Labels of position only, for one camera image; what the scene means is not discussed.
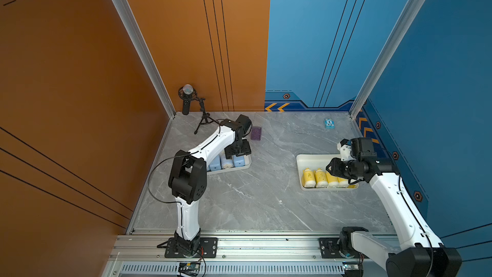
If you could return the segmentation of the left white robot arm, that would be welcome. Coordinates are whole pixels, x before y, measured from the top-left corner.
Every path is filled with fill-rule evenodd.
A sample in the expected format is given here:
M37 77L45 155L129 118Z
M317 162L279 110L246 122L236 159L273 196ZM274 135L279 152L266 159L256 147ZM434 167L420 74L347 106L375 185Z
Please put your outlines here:
M221 153L228 159L250 155L251 147L245 136L251 127L246 115L239 115L234 121L225 119L196 147L175 154L169 187L177 202L178 225L172 241L175 250L184 256L194 256L200 250L199 200L207 187L208 164Z

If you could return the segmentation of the blue sharpener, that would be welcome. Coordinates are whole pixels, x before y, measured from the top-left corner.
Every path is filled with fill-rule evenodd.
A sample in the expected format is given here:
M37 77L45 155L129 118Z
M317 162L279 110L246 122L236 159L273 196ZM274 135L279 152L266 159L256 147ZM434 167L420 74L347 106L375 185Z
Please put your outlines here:
M228 159L225 155L220 157L222 169L230 169L234 167L233 159Z
M208 166L209 171L219 171L222 169L220 156L217 155Z
M244 156L233 156L233 164L235 167L244 167L245 166L245 157Z

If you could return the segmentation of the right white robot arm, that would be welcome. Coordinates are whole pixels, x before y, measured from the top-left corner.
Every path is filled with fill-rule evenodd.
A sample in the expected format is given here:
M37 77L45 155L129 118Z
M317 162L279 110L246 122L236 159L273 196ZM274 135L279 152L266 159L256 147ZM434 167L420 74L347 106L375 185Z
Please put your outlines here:
M382 201L399 242L395 248L363 227L344 227L338 243L341 256L347 259L367 256L388 276L458 275L463 262L459 252L445 247L432 231L390 160L333 158L326 169L349 183L368 183Z

